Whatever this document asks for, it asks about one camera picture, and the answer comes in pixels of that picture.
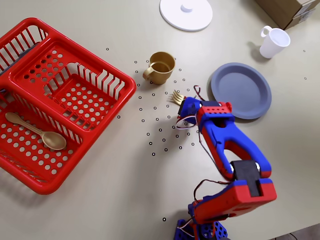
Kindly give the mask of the blue gripper with motor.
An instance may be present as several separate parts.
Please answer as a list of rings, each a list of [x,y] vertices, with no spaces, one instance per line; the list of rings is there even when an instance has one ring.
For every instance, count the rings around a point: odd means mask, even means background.
[[[196,124],[195,115],[200,109],[200,104],[201,101],[194,97],[185,97],[179,107],[178,118],[181,119],[189,116],[186,121],[189,124]]]

